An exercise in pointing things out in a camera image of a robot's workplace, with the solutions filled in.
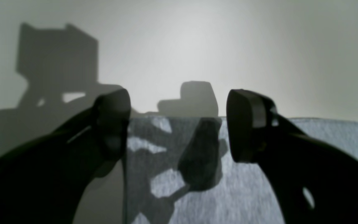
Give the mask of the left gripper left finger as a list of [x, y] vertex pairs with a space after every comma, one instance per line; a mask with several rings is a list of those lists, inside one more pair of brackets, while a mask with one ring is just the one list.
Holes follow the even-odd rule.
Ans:
[[50, 134], [0, 157], [0, 224], [71, 224], [84, 190], [126, 149], [131, 100], [125, 88]]

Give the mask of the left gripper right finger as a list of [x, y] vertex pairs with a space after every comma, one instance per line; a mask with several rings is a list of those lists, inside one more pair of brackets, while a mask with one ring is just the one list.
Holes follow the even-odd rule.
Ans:
[[267, 177], [286, 224], [358, 224], [358, 161], [277, 112], [272, 99], [230, 90], [230, 151]]

